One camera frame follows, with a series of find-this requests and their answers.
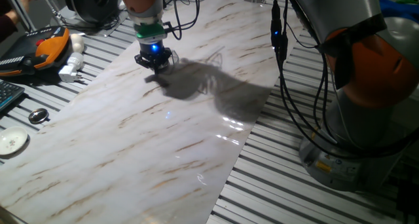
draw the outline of small white dish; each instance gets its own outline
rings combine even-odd
[[[20,126],[12,126],[0,132],[0,155],[13,154],[25,145],[27,132]]]

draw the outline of white marble sheet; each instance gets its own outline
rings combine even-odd
[[[0,167],[0,206],[28,223],[205,223],[278,78],[269,28],[269,6],[205,0],[159,78],[134,43]]]

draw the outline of white power adapter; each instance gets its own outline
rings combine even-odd
[[[67,60],[67,65],[65,65],[58,75],[60,76],[61,81],[65,83],[73,83],[74,81],[79,81],[81,76],[77,74],[77,70],[80,69],[83,63],[83,55],[74,52],[70,55],[70,58]]]

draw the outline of black cable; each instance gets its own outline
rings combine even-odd
[[[198,21],[199,12],[200,12],[200,0],[195,0],[195,7],[196,7],[196,14],[195,14],[194,20],[192,20],[191,22],[188,22],[186,24],[181,24],[181,25],[178,24],[178,26],[174,27],[173,30],[178,30],[179,28],[181,28],[183,30],[188,30],[188,29],[191,29],[195,25],[196,21]]]
[[[304,48],[317,48],[317,47],[318,47],[317,45],[312,46],[312,47],[307,47],[307,46],[303,45],[303,44],[302,44],[302,43],[298,40],[297,36],[294,34],[293,29],[289,26],[289,24],[288,24],[288,23],[287,23],[287,26],[288,26],[288,28],[291,30],[291,33],[293,34],[294,39],[295,39],[295,40],[297,41],[297,43],[298,43],[298,44],[300,44],[302,47],[304,47]]]
[[[177,40],[180,40],[180,39],[182,39],[182,27],[181,27],[181,21],[180,21],[180,19],[179,19],[179,13],[177,12],[177,5],[176,5],[176,0],[173,0],[173,5],[174,5],[174,7],[175,7],[175,16],[176,16],[176,21],[177,21],[177,25],[179,26],[179,36],[177,36],[176,34],[175,34],[175,30],[173,29],[172,30],[172,33],[173,33],[173,36],[177,39]]]

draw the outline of white ball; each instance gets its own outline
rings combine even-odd
[[[83,38],[79,34],[71,34],[70,39],[73,44],[84,44]]]
[[[73,44],[73,51],[74,52],[77,52],[77,53],[81,54],[81,53],[83,53],[83,49],[84,49],[84,47],[82,45],[80,45],[78,43]]]

